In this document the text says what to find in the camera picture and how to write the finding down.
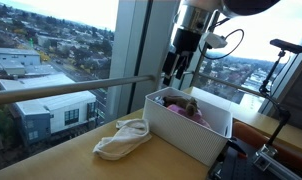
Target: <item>black cable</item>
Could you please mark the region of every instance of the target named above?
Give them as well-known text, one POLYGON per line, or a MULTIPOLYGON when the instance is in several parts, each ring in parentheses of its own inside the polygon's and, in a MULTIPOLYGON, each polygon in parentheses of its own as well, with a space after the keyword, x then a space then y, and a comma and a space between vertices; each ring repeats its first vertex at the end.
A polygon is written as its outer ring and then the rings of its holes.
POLYGON ((202 48, 201 48, 201 46, 200 46, 200 44, 199 44, 199 45, 198 45, 198 48, 199 48, 199 51, 200 51, 201 55, 204 56, 204 57, 207 58, 207 59, 210 59, 210 60, 222 59, 222 58, 225 58, 225 57, 229 56, 229 55, 230 55, 231 53, 233 53, 233 51, 235 51, 235 50, 238 48, 238 46, 241 44, 241 42, 242 42, 242 40, 243 40, 243 38, 244 38, 244 31, 243 31, 243 29, 236 29, 236 30, 232 31, 231 33, 229 33, 229 34, 225 37, 225 39, 227 39, 230 35, 232 35, 233 33, 237 32, 237 31, 242 32, 242 36, 241 36, 241 40, 240 40, 239 43, 232 49, 232 51, 230 51, 229 53, 227 53, 226 55, 223 55, 223 56, 221 56, 221 57, 210 58, 210 57, 207 57, 205 54, 203 54, 203 52, 202 52, 202 50, 201 50, 202 48))
POLYGON ((229 21, 229 20, 230 20, 230 18, 224 18, 224 19, 222 19, 221 21, 218 21, 218 22, 216 22, 215 24, 212 24, 212 25, 208 28, 208 31, 212 32, 212 29, 213 29, 213 28, 215 28, 215 27, 217 27, 217 26, 220 26, 220 25, 222 25, 223 23, 225 23, 225 22, 227 22, 227 21, 229 21))

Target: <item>metal railing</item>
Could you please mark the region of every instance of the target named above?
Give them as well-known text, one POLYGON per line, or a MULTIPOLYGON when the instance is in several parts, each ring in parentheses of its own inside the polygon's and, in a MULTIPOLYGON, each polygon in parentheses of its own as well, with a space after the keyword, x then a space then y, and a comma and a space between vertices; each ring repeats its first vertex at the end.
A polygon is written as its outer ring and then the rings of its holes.
POLYGON ((0 105, 7 103, 15 103, 19 101, 26 101, 31 99, 74 93, 86 90, 93 90, 104 87, 111 87, 117 85, 124 85, 130 83, 137 83, 141 81, 154 81, 154 76, 136 76, 126 78, 114 78, 106 80, 94 80, 85 82, 76 82, 71 84, 46 86, 38 88, 16 89, 0 91, 0 105))
POLYGON ((230 86, 230 87, 234 87, 236 89, 240 89, 242 91, 245 91, 245 92, 248 92, 250 94, 254 94, 256 96, 259 96, 259 97, 263 97, 259 92, 257 91, 253 91, 251 89, 248 89, 248 88, 245 88, 245 87, 242 87, 242 86, 239 86, 239 85, 236 85, 236 84, 232 84, 232 83, 229 83, 227 81, 223 81, 221 79, 218 79, 218 78, 215 78, 215 77, 212 77, 212 76, 209 76, 209 75, 206 75, 204 73, 198 73, 199 76, 202 76, 202 77, 205 77, 205 78, 208 78, 208 79, 211 79, 213 81, 216 81, 216 82, 219 82, 221 84, 225 84, 227 86, 230 86))

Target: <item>house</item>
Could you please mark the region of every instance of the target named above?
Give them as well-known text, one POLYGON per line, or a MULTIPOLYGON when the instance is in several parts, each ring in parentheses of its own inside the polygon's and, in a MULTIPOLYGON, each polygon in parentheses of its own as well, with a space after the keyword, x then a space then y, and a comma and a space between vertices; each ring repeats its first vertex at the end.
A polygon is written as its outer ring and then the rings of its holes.
POLYGON ((0 48, 0 61, 15 60, 22 65, 40 65, 40 55, 35 50, 0 48))
MULTIPOLYGON (((29 79, 0 79, 3 90, 72 83, 74 81, 62 73, 29 79)), ((94 123, 96 97, 89 91, 82 91, 16 102, 13 106, 20 116, 16 124, 22 139, 25 145, 30 145, 49 139, 54 133, 94 123)))

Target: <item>apartment building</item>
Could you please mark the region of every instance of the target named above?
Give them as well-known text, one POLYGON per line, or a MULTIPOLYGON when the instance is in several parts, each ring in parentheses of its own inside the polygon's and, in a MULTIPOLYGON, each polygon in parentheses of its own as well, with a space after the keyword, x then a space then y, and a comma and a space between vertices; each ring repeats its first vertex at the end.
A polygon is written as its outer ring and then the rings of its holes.
MULTIPOLYGON (((74 83, 74 81, 64 74, 18 80, 0 79, 2 90, 70 83, 74 83)), ((46 140, 54 133, 86 123, 94 123, 96 97, 89 91, 83 91, 16 102, 13 107, 19 115, 16 124, 24 143, 30 145, 46 140)))

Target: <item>cloth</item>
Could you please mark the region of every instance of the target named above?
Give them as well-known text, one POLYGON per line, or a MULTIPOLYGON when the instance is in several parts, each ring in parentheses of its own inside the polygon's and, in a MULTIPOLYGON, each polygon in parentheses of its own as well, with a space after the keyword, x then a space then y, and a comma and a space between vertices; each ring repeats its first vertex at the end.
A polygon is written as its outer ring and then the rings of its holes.
POLYGON ((149 123, 143 119, 117 121, 116 128, 113 137, 102 138, 93 149, 103 159, 118 160, 151 139, 149 123))
POLYGON ((193 116, 189 116, 187 114, 187 112, 185 111, 185 109, 183 109, 180 106, 177 106, 175 104, 172 104, 172 105, 168 106, 167 108, 173 112, 176 112, 176 113, 198 123, 198 124, 201 124, 202 126, 205 126, 209 129, 211 129, 210 124, 202 118, 202 113, 199 109, 198 109, 198 112, 196 112, 193 116))

